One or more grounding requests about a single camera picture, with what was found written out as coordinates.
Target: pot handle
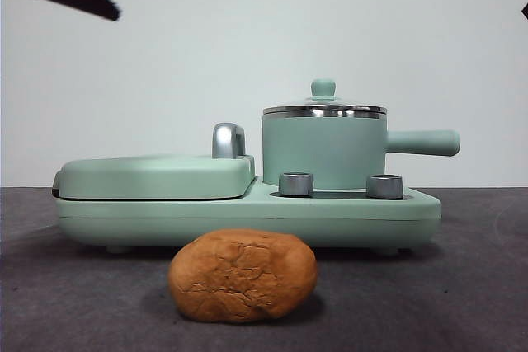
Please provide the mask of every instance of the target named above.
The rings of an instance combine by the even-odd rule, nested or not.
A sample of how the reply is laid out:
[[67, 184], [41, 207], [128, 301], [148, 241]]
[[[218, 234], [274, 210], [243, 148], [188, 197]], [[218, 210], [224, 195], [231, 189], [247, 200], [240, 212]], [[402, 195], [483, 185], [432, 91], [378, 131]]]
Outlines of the pot handle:
[[392, 132], [387, 135], [387, 153], [454, 156], [460, 150], [460, 136], [450, 129]]

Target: glass lid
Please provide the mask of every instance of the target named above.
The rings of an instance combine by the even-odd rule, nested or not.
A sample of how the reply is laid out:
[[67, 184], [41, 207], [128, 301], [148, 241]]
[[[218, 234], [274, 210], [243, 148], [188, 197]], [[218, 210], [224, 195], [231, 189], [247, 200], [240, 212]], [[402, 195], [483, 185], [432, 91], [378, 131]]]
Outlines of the glass lid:
[[318, 78], [312, 82], [312, 96], [306, 98], [303, 103], [295, 102], [283, 106], [274, 106], [264, 109], [265, 115], [281, 114], [283, 116], [340, 116], [346, 117], [365, 115], [385, 115], [387, 109], [371, 105], [352, 105], [346, 103], [342, 98], [335, 96], [336, 83], [328, 78]]

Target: silver knob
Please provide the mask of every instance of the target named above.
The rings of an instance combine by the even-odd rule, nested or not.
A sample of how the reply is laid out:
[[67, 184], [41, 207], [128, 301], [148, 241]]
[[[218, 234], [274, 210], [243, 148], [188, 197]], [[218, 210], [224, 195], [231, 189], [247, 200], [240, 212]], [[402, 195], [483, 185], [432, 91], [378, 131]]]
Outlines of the silver knob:
[[366, 194], [371, 198], [402, 199], [402, 177], [398, 175], [369, 176], [366, 178]]
[[279, 193], [289, 197], [305, 197], [314, 193], [311, 173], [286, 172], [279, 175]]

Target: brown bread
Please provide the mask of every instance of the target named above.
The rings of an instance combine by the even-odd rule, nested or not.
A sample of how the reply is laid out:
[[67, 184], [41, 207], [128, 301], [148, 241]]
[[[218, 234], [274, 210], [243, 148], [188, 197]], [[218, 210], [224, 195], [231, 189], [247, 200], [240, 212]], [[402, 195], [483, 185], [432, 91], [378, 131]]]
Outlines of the brown bread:
[[283, 317], [309, 296], [316, 280], [314, 253], [296, 236], [243, 228], [198, 237], [168, 271], [178, 309], [197, 321]]

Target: silver handle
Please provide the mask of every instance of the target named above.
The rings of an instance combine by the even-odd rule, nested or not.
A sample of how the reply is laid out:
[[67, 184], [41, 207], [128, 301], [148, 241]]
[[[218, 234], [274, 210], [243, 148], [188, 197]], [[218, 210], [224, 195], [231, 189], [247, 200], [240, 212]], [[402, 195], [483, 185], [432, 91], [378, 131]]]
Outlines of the silver handle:
[[213, 130], [213, 158], [236, 158], [246, 155], [246, 138], [242, 127], [220, 123]]

